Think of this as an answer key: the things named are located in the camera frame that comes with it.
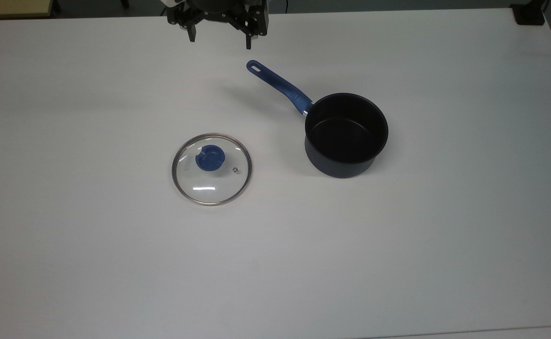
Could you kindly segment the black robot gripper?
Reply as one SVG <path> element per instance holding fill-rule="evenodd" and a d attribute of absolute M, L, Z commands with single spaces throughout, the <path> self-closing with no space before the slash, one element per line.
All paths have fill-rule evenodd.
<path fill-rule="evenodd" d="M 202 21 L 226 23 L 243 32 L 246 48 L 254 37 L 267 36 L 269 11 L 267 0 L 167 0 L 168 23 L 177 25 L 196 41 L 196 26 Z"/>

